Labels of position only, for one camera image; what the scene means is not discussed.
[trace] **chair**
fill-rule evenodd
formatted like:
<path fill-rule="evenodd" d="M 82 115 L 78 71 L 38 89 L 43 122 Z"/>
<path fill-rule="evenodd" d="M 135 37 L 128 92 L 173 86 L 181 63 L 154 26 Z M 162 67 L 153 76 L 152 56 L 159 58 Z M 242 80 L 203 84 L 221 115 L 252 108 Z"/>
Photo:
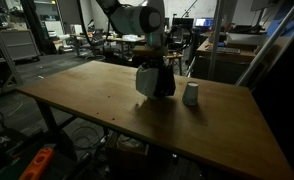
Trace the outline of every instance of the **chair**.
<path fill-rule="evenodd" d="M 105 51 L 104 45 L 105 45 L 105 39 L 103 38 L 103 29 L 96 29 L 95 32 L 92 35 L 91 42 L 88 42 L 93 55 L 87 56 L 86 59 L 91 60 L 104 60 L 106 57 L 104 55 L 99 55 L 98 51 L 100 48 L 103 49 L 103 52 Z"/>

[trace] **paper cup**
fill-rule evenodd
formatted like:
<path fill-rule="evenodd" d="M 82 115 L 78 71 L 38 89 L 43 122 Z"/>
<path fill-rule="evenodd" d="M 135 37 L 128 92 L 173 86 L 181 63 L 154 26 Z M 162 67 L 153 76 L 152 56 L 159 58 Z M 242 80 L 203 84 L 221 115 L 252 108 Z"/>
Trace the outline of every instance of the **paper cup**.
<path fill-rule="evenodd" d="M 196 82 L 187 83 L 182 101 L 188 106 L 198 104 L 198 84 Z"/>

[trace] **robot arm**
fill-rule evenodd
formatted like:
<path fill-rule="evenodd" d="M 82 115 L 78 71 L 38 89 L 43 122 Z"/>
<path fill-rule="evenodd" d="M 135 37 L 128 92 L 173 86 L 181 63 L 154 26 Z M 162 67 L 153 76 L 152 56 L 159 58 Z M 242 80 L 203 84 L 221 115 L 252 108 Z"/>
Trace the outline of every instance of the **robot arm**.
<path fill-rule="evenodd" d="M 125 6 L 118 0 L 96 0 L 113 29 L 122 34 L 145 35 L 147 46 L 163 43 L 165 8 L 163 0 L 145 0 L 138 6 Z"/>

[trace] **floor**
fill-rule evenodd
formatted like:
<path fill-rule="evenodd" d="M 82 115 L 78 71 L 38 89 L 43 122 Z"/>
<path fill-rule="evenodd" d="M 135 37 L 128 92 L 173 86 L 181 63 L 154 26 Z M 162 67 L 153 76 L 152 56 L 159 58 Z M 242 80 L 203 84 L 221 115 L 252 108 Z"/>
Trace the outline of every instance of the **floor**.
<path fill-rule="evenodd" d="M 89 60 L 77 57 L 74 52 L 69 52 L 65 54 L 40 56 L 40 61 L 17 61 L 16 69 L 20 74 L 23 83 L 28 84 L 87 62 L 89 62 Z M 120 60 L 117 56 L 108 57 L 104 62 L 124 66 L 127 65 L 127 61 Z M 175 67 L 174 69 L 174 73 L 178 74 L 178 67 Z M 187 66 L 183 63 L 183 71 L 186 72 L 186 70 Z M 56 109 L 52 110 L 58 124 L 71 117 L 68 113 Z M 0 112 L 4 115 L 4 124 L 7 128 L 15 129 L 24 135 L 31 136 L 39 130 L 44 132 L 47 131 L 47 127 L 35 101 L 18 92 L 10 91 L 8 93 L 0 94 Z M 105 157 L 104 148 L 101 148 L 100 151 L 96 151 L 97 143 L 100 143 L 100 140 L 103 137 L 102 127 L 77 118 L 64 127 L 63 131 L 73 142 L 78 161 L 86 154 L 86 152 Z M 156 158 L 153 158 L 154 164 L 150 166 L 151 169 L 153 169 L 153 173 L 150 173 L 148 177 L 152 176 L 152 179 L 170 180 L 199 180 L 202 178 L 204 168 L 200 164 L 183 157 L 180 157 L 178 161 L 177 158 L 172 158 L 170 152 L 166 152 L 162 149 L 158 149 L 156 152 L 156 155 L 154 154 Z M 166 165 L 160 163 L 165 162 L 164 157 L 167 157 L 166 162 L 169 162 Z M 80 175 L 80 179 L 88 178 L 88 174 L 90 174 L 91 177 L 97 176 L 105 179 L 117 179 L 115 176 L 111 175 L 105 161 L 93 161 L 91 164 L 94 165 L 85 168 L 85 173 Z"/>

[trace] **orange tool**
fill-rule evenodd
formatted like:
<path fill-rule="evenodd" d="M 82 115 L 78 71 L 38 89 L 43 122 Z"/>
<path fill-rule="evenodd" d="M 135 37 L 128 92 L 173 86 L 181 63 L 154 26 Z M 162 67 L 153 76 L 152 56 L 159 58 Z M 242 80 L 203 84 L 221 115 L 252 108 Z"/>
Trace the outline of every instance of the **orange tool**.
<path fill-rule="evenodd" d="M 50 160 L 54 156 L 54 149 L 45 147 L 38 151 L 19 180 L 39 180 Z"/>

